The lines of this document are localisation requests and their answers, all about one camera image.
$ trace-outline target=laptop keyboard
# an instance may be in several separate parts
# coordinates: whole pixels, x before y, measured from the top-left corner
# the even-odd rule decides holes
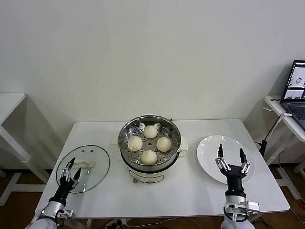
[[[305,107],[289,107],[289,110],[299,120],[305,120]]]

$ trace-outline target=white plate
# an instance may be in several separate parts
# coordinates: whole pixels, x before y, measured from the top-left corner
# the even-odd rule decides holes
[[[223,145],[224,159],[228,164],[240,166],[240,148],[243,149],[247,156],[247,161],[251,165],[248,175],[243,178],[242,182],[249,181],[255,172],[255,165],[250,151],[240,142],[233,138],[223,135],[213,135],[202,140],[197,147],[197,158],[205,172],[215,180],[226,184],[227,178],[220,172],[215,159],[219,145]]]

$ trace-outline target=power strip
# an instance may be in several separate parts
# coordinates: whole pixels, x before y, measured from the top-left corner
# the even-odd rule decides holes
[[[116,229],[120,229],[120,226],[117,224],[118,221],[122,222],[122,226],[125,225],[129,220],[131,220],[131,218],[118,218],[118,219],[113,219],[112,221],[110,221],[109,223],[107,223],[104,227],[112,227],[113,224],[116,225]]]

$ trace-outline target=white side table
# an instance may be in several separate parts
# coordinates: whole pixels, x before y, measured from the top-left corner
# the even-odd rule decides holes
[[[154,184],[135,184],[118,146],[113,144],[114,136],[125,123],[81,122],[74,124],[69,134],[55,168],[69,152],[80,146],[103,147],[110,157],[109,172],[99,185],[84,193],[68,195],[66,209],[73,209],[78,218],[223,215],[227,185],[211,178],[201,168],[196,155],[200,141],[211,135],[232,137],[250,151],[255,162],[255,174],[243,186],[248,199],[259,202],[261,213],[289,209],[285,196],[240,120],[174,121],[181,135],[187,137],[188,152],[185,157],[177,159],[166,179]],[[57,188],[54,169],[35,210],[36,216],[48,204]]]
[[[264,100],[278,116],[286,112],[286,110],[280,104],[281,96],[268,95],[264,98]],[[288,127],[287,130],[282,134],[282,136],[279,137],[276,143],[270,148],[268,152],[266,152],[264,156],[264,159],[268,165],[271,164],[287,146],[292,146],[298,141],[305,142],[304,129],[301,128],[300,125],[292,117],[284,118],[283,122]],[[305,178],[305,172],[303,171],[304,168],[305,161],[294,168],[294,172],[300,173]],[[280,168],[277,168],[277,171],[282,177],[282,179],[276,180],[279,186],[287,186],[294,199],[300,199],[300,194],[298,193],[292,181],[289,179],[287,173]]]
[[[24,93],[0,93],[0,136],[15,150],[14,155],[31,170],[44,183],[48,182],[50,175],[40,166],[39,162],[31,157],[19,143],[6,131],[2,123],[15,110],[25,98]],[[5,173],[0,170],[0,177]],[[0,197],[0,206],[4,206],[12,192],[43,192],[45,185],[16,184],[21,173],[15,173]]]

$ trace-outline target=steamer basket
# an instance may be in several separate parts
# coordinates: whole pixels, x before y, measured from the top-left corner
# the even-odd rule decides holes
[[[144,136],[144,128],[148,125],[154,125],[158,129],[157,137],[149,139]],[[138,136],[143,141],[143,146],[138,151],[131,151],[127,146],[128,140],[132,136]],[[171,139],[172,147],[169,151],[160,152],[157,149],[156,142],[160,137]],[[156,173],[169,168],[178,158],[181,134],[170,120],[161,116],[145,115],[128,122],[120,131],[118,142],[121,156],[129,167],[142,173]],[[158,160],[155,165],[149,166],[141,163],[140,156],[145,150],[152,150],[156,153]]]

